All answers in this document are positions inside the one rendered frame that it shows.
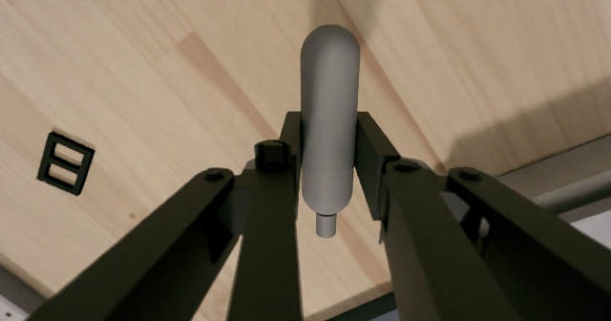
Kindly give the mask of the black rectangular buckle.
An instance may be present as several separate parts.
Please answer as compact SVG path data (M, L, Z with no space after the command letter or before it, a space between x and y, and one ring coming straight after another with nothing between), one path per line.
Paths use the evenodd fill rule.
M69 160L65 160L55 155L57 144L63 144L79 153L84 154L81 166ZM76 140L70 139L55 131L50 132L45 147L44 155L41 161L37 179L49 183L76 196L82 194L86 180L88 178L96 150L84 145ZM50 175L52 164L58 165L71 172L77 174L75 184L63 181L53 175Z

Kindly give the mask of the grey table edge trim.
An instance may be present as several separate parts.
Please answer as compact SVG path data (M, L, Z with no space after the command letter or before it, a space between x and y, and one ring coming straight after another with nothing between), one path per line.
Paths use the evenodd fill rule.
M31 315L48 298L0 264L0 299L23 314Z

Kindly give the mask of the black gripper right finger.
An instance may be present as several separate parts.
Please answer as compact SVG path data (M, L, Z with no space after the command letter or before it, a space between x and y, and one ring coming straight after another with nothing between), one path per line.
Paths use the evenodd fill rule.
M368 111L354 167L400 321L611 321L611 248L504 183L401 157Z

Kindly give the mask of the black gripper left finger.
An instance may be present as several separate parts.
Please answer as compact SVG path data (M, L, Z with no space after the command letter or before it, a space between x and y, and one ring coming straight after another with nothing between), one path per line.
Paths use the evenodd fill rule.
M240 236L225 321L304 321L301 111L254 151L240 175L200 171L24 321L192 321Z

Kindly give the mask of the grey co2 cylinder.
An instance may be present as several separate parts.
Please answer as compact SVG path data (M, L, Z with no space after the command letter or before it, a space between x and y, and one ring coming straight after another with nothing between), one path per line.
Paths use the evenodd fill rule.
M314 29L300 52L301 184L316 234L336 234L353 191L361 51L347 28Z

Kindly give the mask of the white digital scale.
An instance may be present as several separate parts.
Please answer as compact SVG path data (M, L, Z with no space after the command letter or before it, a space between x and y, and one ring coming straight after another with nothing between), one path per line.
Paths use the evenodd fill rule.
M611 248L611 134L495 179Z

